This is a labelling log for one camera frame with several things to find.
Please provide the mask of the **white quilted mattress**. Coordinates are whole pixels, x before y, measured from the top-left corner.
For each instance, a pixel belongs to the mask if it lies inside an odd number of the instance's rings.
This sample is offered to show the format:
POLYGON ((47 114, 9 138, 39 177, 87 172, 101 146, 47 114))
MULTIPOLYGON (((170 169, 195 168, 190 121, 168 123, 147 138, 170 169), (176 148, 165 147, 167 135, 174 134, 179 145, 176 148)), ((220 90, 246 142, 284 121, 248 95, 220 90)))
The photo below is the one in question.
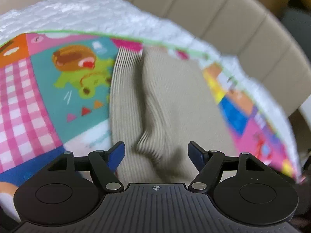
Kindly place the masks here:
POLYGON ((250 93, 260 110, 272 121, 286 144, 292 164, 300 165, 292 127, 264 85, 244 72, 237 56, 222 55, 210 43, 199 40, 172 21, 141 11, 124 0, 43 0, 1 15, 1 44, 22 33, 48 30, 127 36, 207 53, 210 60, 201 62, 200 66, 221 62, 225 70, 237 79, 238 86, 250 93))

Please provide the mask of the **beige striped knit garment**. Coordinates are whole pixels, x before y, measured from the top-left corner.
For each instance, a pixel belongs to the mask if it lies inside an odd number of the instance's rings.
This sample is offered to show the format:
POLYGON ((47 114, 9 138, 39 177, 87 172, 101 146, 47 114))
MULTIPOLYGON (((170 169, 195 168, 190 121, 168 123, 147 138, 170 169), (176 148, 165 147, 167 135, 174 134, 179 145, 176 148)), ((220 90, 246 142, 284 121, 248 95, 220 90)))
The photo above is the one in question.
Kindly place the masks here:
POLYGON ((146 47, 120 48, 110 90, 114 143, 125 144, 117 169, 128 183, 190 183, 197 169, 187 146, 238 152, 198 64, 146 47))

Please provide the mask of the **colourful cartoon play mat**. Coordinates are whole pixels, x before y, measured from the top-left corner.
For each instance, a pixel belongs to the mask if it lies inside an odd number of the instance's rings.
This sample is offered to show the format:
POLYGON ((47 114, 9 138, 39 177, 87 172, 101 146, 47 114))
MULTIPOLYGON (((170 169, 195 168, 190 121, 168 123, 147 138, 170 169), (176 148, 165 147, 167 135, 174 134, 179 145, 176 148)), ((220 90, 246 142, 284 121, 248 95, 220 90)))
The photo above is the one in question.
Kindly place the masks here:
POLYGON ((85 156, 111 146, 109 96, 122 47, 162 47, 193 60, 219 107, 235 150, 249 151, 288 177, 301 166, 292 128, 236 58, 210 45, 185 48, 149 39, 86 32, 32 32, 1 46, 1 209, 15 221, 17 188, 66 151, 85 156))

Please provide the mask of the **beige padded headboard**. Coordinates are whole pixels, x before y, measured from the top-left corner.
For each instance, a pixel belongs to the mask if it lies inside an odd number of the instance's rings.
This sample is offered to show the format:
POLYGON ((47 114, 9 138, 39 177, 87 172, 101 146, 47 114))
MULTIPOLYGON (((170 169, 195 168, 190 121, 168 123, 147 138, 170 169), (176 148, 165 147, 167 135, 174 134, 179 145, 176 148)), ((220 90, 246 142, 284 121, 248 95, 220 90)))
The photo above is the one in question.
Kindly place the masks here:
POLYGON ((126 0, 170 19, 220 52, 271 92, 287 115, 310 100, 310 62, 280 21, 256 0, 126 0))

